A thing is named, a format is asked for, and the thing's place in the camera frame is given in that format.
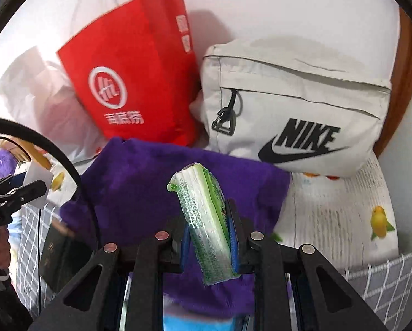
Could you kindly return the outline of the blue tissue box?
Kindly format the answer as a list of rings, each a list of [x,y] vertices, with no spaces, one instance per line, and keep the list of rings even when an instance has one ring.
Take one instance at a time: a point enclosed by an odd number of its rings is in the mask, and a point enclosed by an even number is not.
[[[194,319],[185,315],[165,314],[163,330],[166,331],[231,331],[233,320]]]

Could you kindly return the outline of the green tissue pack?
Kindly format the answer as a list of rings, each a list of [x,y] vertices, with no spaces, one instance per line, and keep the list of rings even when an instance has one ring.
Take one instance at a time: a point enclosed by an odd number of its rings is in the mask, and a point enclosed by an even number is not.
[[[167,189],[179,199],[204,284],[238,279],[231,264],[225,197],[215,176],[200,163],[190,164],[171,177]]]

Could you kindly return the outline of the purple plush toy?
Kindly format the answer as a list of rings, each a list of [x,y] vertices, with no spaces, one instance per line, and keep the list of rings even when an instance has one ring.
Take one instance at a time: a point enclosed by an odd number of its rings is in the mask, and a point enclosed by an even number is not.
[[[10,151],[5,149],[0,150],[0,178],[13,175],[17,165],[18,160]]]

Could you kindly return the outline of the dark green book box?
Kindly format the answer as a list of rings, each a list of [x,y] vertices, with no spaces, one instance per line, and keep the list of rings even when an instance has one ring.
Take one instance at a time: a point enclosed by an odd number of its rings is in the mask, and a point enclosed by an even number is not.
[[[39,271],[54,293],[59,293],[89,261],[92,249],[56,218],[47,232]]]

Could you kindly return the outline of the purple fluffy towel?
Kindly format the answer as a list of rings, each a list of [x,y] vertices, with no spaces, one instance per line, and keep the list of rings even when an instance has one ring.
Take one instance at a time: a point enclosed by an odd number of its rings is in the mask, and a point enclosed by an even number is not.
[[[95,206],[102,242],[121,247],[138,244],[180,214],[177,195],[167,185],[176,172],[193,163],[215,176],[241,217],[250,219],[265,235],[272,233],[289,189],[288,172],[207,150],[113,138],[82,176]],[[163,289],[184,309],[210,317],[254,312],[254,276],[207,286],[193,250],[183,273],[164,276]]]

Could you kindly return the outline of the white plastic Miniso bag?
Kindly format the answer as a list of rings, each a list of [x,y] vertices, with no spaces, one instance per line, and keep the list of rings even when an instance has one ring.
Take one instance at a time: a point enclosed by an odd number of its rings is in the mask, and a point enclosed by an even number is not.
[[[16,122],[51,140],[73,163],[92,159],[106,146],[64,69],[45,61],[35,47],[7,68],[0,95]]]

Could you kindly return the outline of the grey checked cloth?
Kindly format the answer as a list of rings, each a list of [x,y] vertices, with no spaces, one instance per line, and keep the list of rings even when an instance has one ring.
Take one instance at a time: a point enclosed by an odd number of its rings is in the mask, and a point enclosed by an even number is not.
[[[24,206],[17,217],[19,248],[15,252],[15,289],[34,319],[55,296],[39,278],[38,267],[38,257],[55,216],[56,207],[48,203],[43,210]],[[412,288],[412,251],[379,265],[344,268],[340,273],[389,330],[398,329]]]

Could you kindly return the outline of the grey Nike bag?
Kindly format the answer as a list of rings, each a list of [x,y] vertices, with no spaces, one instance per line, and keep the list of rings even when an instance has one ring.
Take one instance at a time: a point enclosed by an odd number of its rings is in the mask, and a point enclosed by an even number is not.
[[[211,46],[193,114],[208,149],[282,170],[349,177],[367,162],[391,83],[313,40],[281,36]]]

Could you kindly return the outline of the red paper shopping bag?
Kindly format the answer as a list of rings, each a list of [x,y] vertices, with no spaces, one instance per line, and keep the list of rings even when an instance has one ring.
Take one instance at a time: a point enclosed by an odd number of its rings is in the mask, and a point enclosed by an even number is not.
[[[191,146],[201,89],[184,0],[131,0],[58,52],[79,100],[108,139]]]

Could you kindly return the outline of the brown wooden door frame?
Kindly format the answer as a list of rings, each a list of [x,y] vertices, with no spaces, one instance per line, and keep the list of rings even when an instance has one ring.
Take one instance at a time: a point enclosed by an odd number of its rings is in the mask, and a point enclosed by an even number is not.
[[[392,93],[387,118],[373,151],[378,157],[397,131],[412,98],[412,20],[399,9],[400,33],[391,76]]]

